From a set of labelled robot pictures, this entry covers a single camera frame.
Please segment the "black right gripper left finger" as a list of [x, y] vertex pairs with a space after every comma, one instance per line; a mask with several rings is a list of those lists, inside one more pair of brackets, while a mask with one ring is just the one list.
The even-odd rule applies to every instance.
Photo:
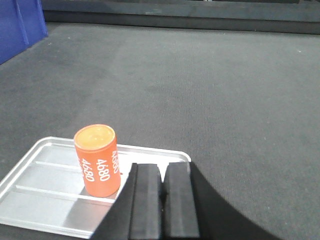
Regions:
[[93, 233], [95, 240], [160, 240], [162, 180], [156, 164], [133, 163], [126, 183]]

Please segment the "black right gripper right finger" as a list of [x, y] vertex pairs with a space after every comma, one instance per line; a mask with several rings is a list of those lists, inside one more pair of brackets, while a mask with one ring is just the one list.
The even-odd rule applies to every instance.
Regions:
[[170, 163], [164, 189], [166, 240], [277, 239], [224, 200], [193, 163]]

